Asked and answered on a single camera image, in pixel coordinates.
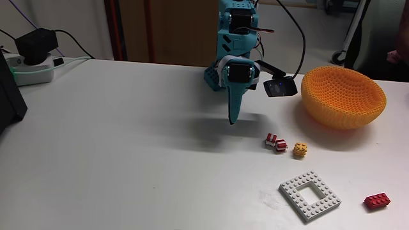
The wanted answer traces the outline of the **person's hand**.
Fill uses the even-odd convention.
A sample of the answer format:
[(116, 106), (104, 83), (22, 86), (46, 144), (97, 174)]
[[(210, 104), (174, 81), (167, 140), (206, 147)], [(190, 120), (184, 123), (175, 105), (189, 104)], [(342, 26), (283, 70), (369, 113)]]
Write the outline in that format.
[(397, 53), (397, 50), (393, 50), (387, 53), (387, 61), (392, 64), (398, 64), (402, 62), (403, 58)]

